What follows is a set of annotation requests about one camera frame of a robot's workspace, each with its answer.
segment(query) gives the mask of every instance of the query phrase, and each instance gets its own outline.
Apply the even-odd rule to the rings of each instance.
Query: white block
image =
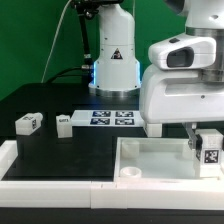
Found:
[[[222,149],[223,135],[215,129],[198,129],[196,135],[199,134],[203,139],[203,149]]]
[[[0,147],[0,180],[18,156],[16,141],[5,141]]]
[[[136,159],[139,156],[139,142],[136,140],[124,140],[122,142],[121,155],[123,158]]]
[[[147,124],[144,125],[144,130],[149,138],[161,138],[163,125],[162,124]]]
[[[28,113],[15,122],[17,135],[31,135],[39,127],[41,127],[41,121],[43,115],[41,113],[31,114]]]
[[[60,115],[56,117],[58,138],[72,137],[72,122],[70,116]]]

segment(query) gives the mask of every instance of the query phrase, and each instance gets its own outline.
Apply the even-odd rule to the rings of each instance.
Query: green backdrop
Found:
[[[67,0],[0,1],[0,100],[23,84],[41,81],[61,12]],[[122,7],[132,12],[133,0]],[[136,0],[136,57],[142,71],[150,64],[148,47],[184,32],[185,18],[177,17],[163,0]],[[98,56],[98,20],[87,21],[93,58]],[[69,8],[58,37],[46,79],[83,63],[78,18]],[[69,82],[79,82],[78,78]]]

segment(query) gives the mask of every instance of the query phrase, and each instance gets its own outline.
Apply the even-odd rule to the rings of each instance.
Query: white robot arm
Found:
[[[140,113],[146,127],[183,123],[197,176],[218,177],[223,135],[196,130],[196,123],[224,120],[224,0],[165,2],[187,16],[186,32],[150,47],[153,64],[143,75]]]
[[[99,8],[100,56],[90,92],[103,96],[138,94],[140,66],[135,58],[135,21],[120,5]]]

